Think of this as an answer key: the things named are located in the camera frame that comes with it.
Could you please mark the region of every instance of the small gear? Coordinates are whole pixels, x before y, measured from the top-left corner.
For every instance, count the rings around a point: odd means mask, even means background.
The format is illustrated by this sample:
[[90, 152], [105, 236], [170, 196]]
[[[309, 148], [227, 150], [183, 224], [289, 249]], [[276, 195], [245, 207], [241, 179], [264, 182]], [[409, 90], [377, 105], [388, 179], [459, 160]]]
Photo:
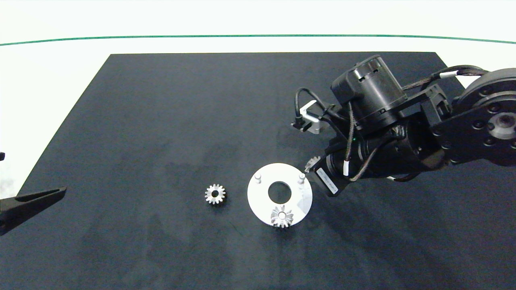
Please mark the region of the small gear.
[[274, 227], [278, 228], [288, 228], [290, 225], [292, 225], [292, 221], [294, 214], [291, 213], [292, 211], [286, 211], [285, 205], [281, 205], [279, 208], [276, 206], [272, 210], [272, 214], [270, 215], [270, 218], [272, 221], [272, 225]]
[[320, 156], [314, 156], [314, 157], [310, 158], [310, 160], [308, 160], [307, 164], [304, 166], [304, 171], [306, 173], [310, 172], [310, 169], [312, 169], [312, 167], [314, 167], [314, 165], [317, 162], [319, 162], [319, 160], [321, 160]]
[[220, 184], [210, 185], [206, 190], [204, 197], [208, 203], [219, 204], [224, 201], [225, 189]]

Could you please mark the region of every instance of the white background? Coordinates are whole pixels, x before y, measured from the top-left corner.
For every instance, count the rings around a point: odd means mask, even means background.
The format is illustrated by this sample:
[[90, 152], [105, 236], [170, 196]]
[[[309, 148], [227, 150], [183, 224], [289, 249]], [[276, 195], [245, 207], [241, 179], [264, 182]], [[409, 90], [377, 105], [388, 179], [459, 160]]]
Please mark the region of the white background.
[[[135, 35], [369, 34], [516, 41], [511, 1], [2, 1], [0, 43]], [[110, 54], [437, 52], [516, 67], [516, 44], [387, 37], [71, 40], [0, 46], [0, 198], [15, 196]], [[474, 78], [460, 77], [467, 86]]]

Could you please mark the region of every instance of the round plate with hole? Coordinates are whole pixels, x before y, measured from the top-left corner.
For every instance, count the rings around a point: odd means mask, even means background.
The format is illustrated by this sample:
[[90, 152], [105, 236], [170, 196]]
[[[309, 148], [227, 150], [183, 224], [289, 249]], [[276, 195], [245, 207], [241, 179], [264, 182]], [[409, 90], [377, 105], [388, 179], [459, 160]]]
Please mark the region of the round plate with hole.
[[[271, 185], [283, 183], [290, 190], [290, 199], [284, 203], [274, 202], [269, 196]], [[312, 187], [303, 172], [285, 163], [272, 163], [260, 168], [253, 174], [247, 187], [247, 200], [253, 213], [262, 222], [274, 226], [272, 212], [284, 206], [291, 211], [292, 223], [297, 224], [307, 216], [312, 206]]]

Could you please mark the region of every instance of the black cable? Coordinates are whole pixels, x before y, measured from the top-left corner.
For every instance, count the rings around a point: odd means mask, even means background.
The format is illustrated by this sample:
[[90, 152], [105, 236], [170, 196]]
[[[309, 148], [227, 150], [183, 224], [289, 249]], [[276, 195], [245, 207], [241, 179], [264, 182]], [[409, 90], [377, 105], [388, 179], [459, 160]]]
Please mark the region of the black cable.
[[310, 95], [317, 102], [317, 105], [322, 109], [323, 112], [326, 112], [328, 115], [330, 115], [334, 118], [337, 118], [339, 120], [343, 120], [343, 121], [347, 120], [345, 117], [342, 117], [341, 115], [332, 111], [330, 108], [327, 108], [324, 105], [324, 103], [321, 101], [321, 99], [319, 98], [318, 95], [316, 95], [312, 90], [305, 88], [305, 87], [301, 87], [301, 88], [297, 89], [297, 91], [296, 91], [296, 97], [294, 99], [294, 109], [296, 110], [296, 119], [302, 118], [301, 113], [299, 112], [299, 109], [300, 109], [299, 108], [299, 94], [303, 91], [306, 92], [308, 95]]
[[350, 178], [349, 181], [351, 181], [351, 182], [357, 181], [365, 173], [365, 170], [369, 166], [369, 163], [371, 162], [371, 160], [375, 156], [376, 152], [378, 152], [378, 150], [382, 146], [384, 146], [385, 144], [391, 142], [392, 140], [393, 140], [393, 138], [389, 138], [389, 139], [385, 140], [384, 142], [382, 142], [382, 144], [378, 145], [373, 151], [371, 151], [371, 153], [366, 158], [364, 163], [362, 163], [362, 165], [360, 166], [360, 169], [359, 169], [358, 173], [354, 177]]
[[414, 83], [408, 84], [404, 87], [402, 87], [403, 90], [410, 90], [416, 87], [421, 87], [421, 91], [426, 89], [433, 81], [440, 79], [441, 73], [446, 72], [453, 72], [457, 71], [457, 75], [466, 75], [466, 76], [479, 76], [484, 75], [488, 73], [489, 71], [484, 70], [477, 66], [471, 66], [471, 65], [459, 65], [459, 66], [453, 66], [444, 68], [442, 70], [438, 70], [434, 73], [432, 73], [429, 77], [422, 78]]
[[407, 182], [407, 181], [411, 181], [412, 179], [416, 178], [420, 174], [421, 174], [421, 172], [410, 173], [410, 174], [407, 174], [407, 175], [405, 175], [403, 177], [392, 179], [392, 181]]
[[341, 130], [337, 127], [337, 125], [335, 125], [335, 123], [333, 123], [330, 119], [326, 117], [319, 117], [319, 120], [325, 121], [326, 123], [330, 124], [330, 126], [333, 128], [333, 130], [335, 131], [335, 133], [337, 133], [339, 137], [346, 139], [346, 136], [342, 134]]
[[349, 133], [348, 133], [348, 143], [346, 148], [346, 156], [344, 157], [344, 161], [349, 161], [349, 157], [351, 156], [351, 144], [353, 143], [353, 131], [354, 131], [354, 117], [353, 117], [353, 108], [351, 107], [351, 102], [348, 102], [349, 109]]

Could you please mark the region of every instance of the gear hole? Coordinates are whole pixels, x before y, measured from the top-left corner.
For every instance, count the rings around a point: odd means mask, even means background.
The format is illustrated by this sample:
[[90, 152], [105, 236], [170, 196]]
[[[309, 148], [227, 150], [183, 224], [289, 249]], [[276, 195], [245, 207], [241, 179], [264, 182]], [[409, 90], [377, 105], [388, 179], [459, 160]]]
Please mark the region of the gear hole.
[[277, 204], [283, 204], [290, 200], [292, 191], [290, 187], [281, 181], [276, 181], [269, 186], [269, 198]]

